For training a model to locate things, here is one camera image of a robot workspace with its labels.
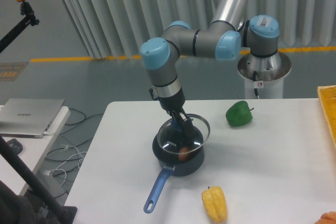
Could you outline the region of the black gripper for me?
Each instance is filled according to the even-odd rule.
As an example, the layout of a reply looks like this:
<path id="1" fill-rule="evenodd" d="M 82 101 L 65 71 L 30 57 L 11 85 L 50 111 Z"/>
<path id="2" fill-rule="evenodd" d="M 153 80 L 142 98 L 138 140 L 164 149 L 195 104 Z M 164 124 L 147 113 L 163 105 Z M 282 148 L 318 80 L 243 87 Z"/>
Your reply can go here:
<path id="1" fill-rule="evenodd" d="M 187 138 L 192 138 L 194 136 L 194 126 L 192 119 L 185 114 L 183 105 L 185 103 L 185 96 L 183 89 L 174 94 L 171 97 L 164 98 L 160 96 L 154 96 L 154 89 L 150 88 L 149 93 L 153 101 L 159 101 L 160 106 L 165 110 L 171 117 L 171 126 L 172 127 L 181 127 L 183 134 Z"/>

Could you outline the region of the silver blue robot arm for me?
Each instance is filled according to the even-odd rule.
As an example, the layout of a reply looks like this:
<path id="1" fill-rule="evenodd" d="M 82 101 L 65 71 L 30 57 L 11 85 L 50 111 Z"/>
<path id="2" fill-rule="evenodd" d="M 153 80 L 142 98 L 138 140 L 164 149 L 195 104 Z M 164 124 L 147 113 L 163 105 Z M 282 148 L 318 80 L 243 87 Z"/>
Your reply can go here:
<path id="1" fill-rule="evenodd" d="M 279 62 L 279 26 L 268 15 L 258 15 L 238 31 L 248 0 L 221 0 L 207 29 L 191 29 L 182 21 L 171 23 L 163 32 L 145 42 L 140 55 L 158 95 L 161 107 L 184 134 L 192 135 L 192 120 L 184 112 L 183 90 L 175 63 L 181 55 L 234 60 L 241 47 L 250 49 L 253 59 Z"/>

